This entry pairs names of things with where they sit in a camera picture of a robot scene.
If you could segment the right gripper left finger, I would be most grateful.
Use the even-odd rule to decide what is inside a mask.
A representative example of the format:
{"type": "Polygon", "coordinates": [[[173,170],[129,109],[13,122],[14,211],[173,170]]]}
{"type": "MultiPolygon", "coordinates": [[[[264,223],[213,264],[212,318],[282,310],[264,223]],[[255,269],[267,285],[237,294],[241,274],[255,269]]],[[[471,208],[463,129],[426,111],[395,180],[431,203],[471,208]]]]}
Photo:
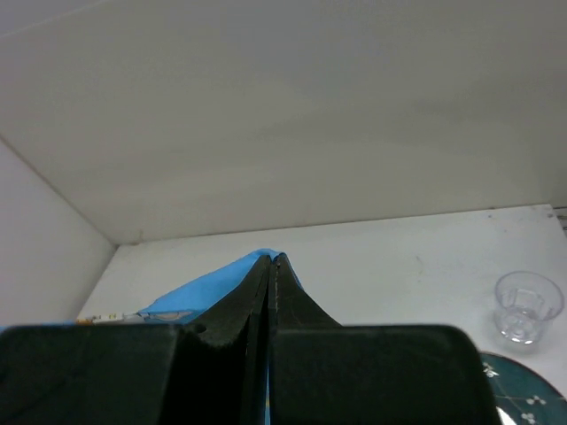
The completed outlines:
{"type": "Polygon", "coordinates": [[[234,290],[182,327],[160,423],[264,423],[270,268],[260,256],[234,290]]]}

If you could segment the blue space print placemat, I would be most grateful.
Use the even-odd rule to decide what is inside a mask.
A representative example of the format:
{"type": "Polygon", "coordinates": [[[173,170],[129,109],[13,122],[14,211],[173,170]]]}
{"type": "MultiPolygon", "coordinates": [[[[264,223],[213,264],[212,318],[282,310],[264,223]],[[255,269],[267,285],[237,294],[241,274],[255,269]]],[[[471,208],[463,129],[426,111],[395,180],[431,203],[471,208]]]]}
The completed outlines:
{"type": "MultiPolygon", "coordinates": [[[[172,325],[181,332],[183,326],[196,320],[200,315],[234,290],[240,282],[243,281],[246,274],[251,270],[253,264],[260,256],[268,255],[271,258],[271,271],[273,259],[281,253],[283,252],[269,249],[253,251],[241,259],[237,259],[224,267],[168,292],[141,310],[133,313],[92,314],[78,319],[78,323],[89,325],[134,323],[145,325],[172,325]]],[[[268,375],[265,421],[262,424],[271,424],[269,419],[268,375]]]]}

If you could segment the teal ceramic plate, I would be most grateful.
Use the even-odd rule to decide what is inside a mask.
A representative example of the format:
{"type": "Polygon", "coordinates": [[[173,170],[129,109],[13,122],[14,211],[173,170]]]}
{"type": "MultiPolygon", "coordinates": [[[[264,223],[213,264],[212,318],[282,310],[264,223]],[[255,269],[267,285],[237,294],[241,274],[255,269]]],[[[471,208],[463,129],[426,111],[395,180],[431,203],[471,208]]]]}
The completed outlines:
{"type": "Polygon", "coordinates": [[[545,378],[498,354],[482,352],[481,359],[496,405],[515,424],[566,423],[566,398],[545,378]]]}

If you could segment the clear plastic cup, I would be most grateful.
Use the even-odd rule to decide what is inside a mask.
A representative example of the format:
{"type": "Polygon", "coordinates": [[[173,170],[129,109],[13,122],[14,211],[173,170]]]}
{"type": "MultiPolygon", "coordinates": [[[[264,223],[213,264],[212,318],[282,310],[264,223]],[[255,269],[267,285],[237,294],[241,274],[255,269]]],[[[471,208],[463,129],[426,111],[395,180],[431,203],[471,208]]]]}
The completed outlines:
{"type": "Polygon", "coordinates": [[[530,271],[503,275],[494,287],[493,320],[499,333],[516,344],[532,345],[562,313],[562,290],[546,276],[530,271]]]}

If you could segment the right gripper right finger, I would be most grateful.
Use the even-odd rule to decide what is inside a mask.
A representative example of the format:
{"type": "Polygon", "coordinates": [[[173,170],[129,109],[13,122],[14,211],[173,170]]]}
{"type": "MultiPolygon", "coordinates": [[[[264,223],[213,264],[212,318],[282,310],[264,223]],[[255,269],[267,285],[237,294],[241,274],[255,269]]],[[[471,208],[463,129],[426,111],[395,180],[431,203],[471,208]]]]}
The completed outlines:
{"type": "Polygon", "coordinates": [[[268,284],[268,401],[272,424],[353,424],[340,386],[341,325],[301,287],[288,257],[272,261],[268,284]]]}

